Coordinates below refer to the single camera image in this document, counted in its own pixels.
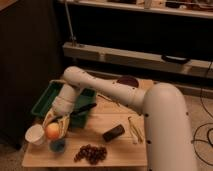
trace dark cabinet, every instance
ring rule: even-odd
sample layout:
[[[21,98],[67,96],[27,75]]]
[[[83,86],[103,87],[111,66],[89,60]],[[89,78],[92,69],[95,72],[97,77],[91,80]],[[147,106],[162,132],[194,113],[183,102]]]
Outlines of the dark cabinet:
[[[18,147],[30,110],[63,72],[51,0],[20,0],[0,11],[0,139]]]

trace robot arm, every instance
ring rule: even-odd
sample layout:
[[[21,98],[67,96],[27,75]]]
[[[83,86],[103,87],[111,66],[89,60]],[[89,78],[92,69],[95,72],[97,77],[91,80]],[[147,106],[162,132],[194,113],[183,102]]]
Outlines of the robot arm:
[[[177,88],[160,83],[145,92],[93,77],[78,67],[67,68],[64,79],[67,84],[52,104],[55,113],[71,113],[81,90],[93,89],[145,114],[149,171],[197,171],[187,108]]]

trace grapes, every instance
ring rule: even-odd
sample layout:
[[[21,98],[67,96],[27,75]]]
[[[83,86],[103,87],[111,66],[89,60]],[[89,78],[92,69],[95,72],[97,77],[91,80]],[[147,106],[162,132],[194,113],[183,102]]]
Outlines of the grapes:
[[[99,161],[104,160],[106,156],[106,147],[96,147],[88,144],[80,148],[79,152],[74,157],[74,161],[78,162],[85,158],[91,165],[96,165]]]

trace small blue object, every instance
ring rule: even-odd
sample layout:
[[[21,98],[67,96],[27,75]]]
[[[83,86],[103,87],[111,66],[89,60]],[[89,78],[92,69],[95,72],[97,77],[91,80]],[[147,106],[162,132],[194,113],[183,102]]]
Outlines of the small blue object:
[[[65,138],[61,138],[55,141],[51,141],[49,144],[51,151],[56,153],[63,153],[66,147]]]

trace paper cup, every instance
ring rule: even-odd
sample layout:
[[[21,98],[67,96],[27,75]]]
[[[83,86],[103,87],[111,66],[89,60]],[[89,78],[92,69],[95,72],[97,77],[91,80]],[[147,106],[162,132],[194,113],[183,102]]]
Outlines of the paper cup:
[[[29,143],[32,143],[37,146],[44,143],[46,137],[45,137],[45,133],[44,133],[44,129],[43,129],[42,125],[35,124],[35,125],[31,126],[25,134],[25,139]]]

